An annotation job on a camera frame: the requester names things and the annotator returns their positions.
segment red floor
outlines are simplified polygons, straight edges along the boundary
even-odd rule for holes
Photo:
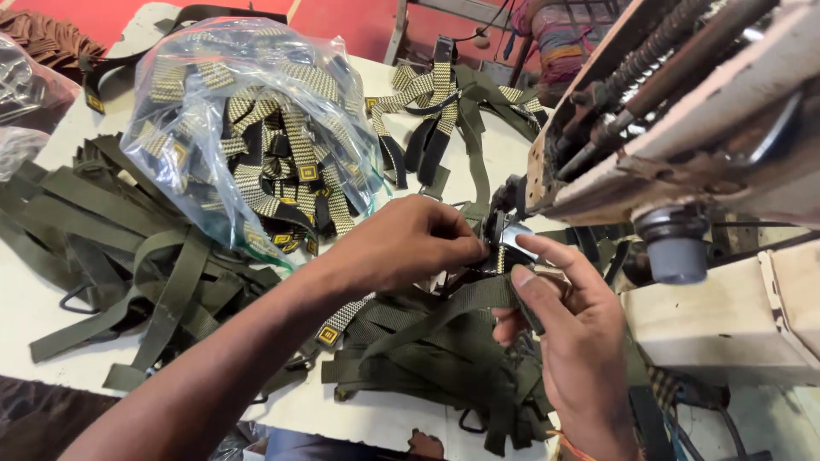
[[[247,8],[246,0],[166,0],[178,6],[195,3],[211,3],[231,7]],[[486,0],[501,4],[502,0]],[[393,32],[396,15],[395,0],[253,0],[253,8],[279,13],[288,13],[293,3],[297,2],[290,25],[296,30],[312,37],[333,38],[340,35],[347,44],[350,54],[381,62],[387,50],[387,43]],[[144,0],[15,0],[10,9],[32,9],[49,14],[61,20],[68,18],[84,34],[90,35],[98,42],[111,47],[121,37],[121,32]],[[431,54],[433,43],[439,34],[454,38],[473,34],[479,25],[441,11],[410,5],[408,7],[409,25],[407,36],[412,49]],[[480,50],[472,42],[458,45],[462,55],[476,59],[493,59],[499,44],[501,31],[491,29],[490,48]],[[508,35],[504,37],[503,47]],[[515,62],[518,46],[512,56],[504,61],[501,53],[498,60],[509,64]],[[526,69],[537,69],[538,60],[532,58]]]

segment white table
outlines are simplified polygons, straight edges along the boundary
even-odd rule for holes
[[[153,46],[162,36],[153,24],[160,19],[176,17],[178,11],[178,7],[165,3],[142,6],[125,28],[124,39],[115,43],[109,56],[125,56]],[[391,67],[358,57],[350,57],[350,63],[362,75],[366,96],[394,93],[390,87]],[[37,163],[47,169],[70,165],[83,139],[124,130],[134,105],[131,85],[128,79],[118,80],[117,77],[104,85],[102,99],[106,104],[106,116],[92,112],[85,106],[84,100],[78,98],[37,158]],[[490,184],[495,189],[510,174],[526,171],[526,154],[530,143],[501,119],[487,114],[483,117],[487,129],[483,135],[484,159]],[[394,137],[405,145],[411,130],[418,123],[418,117],[409,115],[385,118],[385,124]],[[442,165],[451,171],[444,189],[444,201],[455,203],[475,199],[467,153],[459,135],[454,135],[450,141]],[[419,190],[420,185],[414,175],[408,177],[408,183],[409,189],[394,191],[394,196],[402,197]],[[380,197],[382,203],[385,200],[386,196]],[[527,225],[535,231],[564,227],[561,223],[541,217],[527,221]],[[0,281],[0,375],[39,380],[99,394],[119,394],[103,389],[101,384],[113,363],[132,361],[139,346],[137,339],[141,330],[35,365],[31,361],[28,344],[83,317],[61,310],[57,302],[64,293],[47,286],[5,244],[0,244]],[[323,354],[318,362],[328,359],[331,356]],[[318,368],[310,373],[304,383],[271,395],[266,404],[251,406],[243,419],[398,451],[408,449],[407,441],[412,429],[417,428],[440,438],[444,444],[444,456],[450,461],[495,458],[483,449],[483,436],[458,428],[459,412],[422,399],[379,392],[360,392],[352,401],[338,404],[333,400],[333,386],[321,384]],[[516,451],[508,440],[506,459],[534,460],[545,457],[542,444],[536,442],[531,449]]]

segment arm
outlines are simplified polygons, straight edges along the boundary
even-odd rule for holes
[[[544,389],[564,435],[597,461],[641,458],[626,387],[626,319],[617,296],[579,251],[553,240],[519,235],[523,248],[561,269],[572,283],[512,269],[512,283],[544,325]],[[493,337],[510,344],[526,325],[518,311],[495,309]]]
[[[205,459],[265,381],[343,304],[486,255],[457,210],[395,199],[131,392],[60,460]]]

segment wristband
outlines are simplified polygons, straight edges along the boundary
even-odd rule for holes
[[[572,442],[569,441],[567,436],[563,433],[563,431],[547,431],[547,434],[553,436],[561,436],[559,438],[561,445],[567,447],[567,450],[570,450],[572,454],[574,454],[578,459],[581,461],[595,461],[595,458],[589,456],[588,454],[584,453],[583,451],[577,449]]]

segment plastic bag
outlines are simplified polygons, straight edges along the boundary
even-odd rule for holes
[[[39,65],[0,33],[0,126],[51,134],[78,94],[76,83]]]
[[[332,77],[342,103],[319,94],[293,72],[294,63]],[[178,72],[184,84],[155,87],[155,75],[171,72]],[[284,254],[245,203],[221,147],[223,131],[229,129],[223,124],[227,99],[252,87],[256,104],[272,98],[287,113],[303,112],[312,127],[302,130],[303,137],[330,150],[324,167],[344,165],[337,171],[348,200],[359,212],[372,210],[382,185],[381,159],[363,110],[361,77],[347,63],[344,42],[314,44],[264,18],[200,21],[160,41],[137,65],[136,104],[121,148],[214,240],[280,263],[277,258]],[[190,193],[192,184],[196,194]],[[218,209],[206,200],[215,194],[221,200]]]
[[[34,160],[51,136],[42,131],[7,126],[0,128],[0,182],[8,180],[25,160]]]

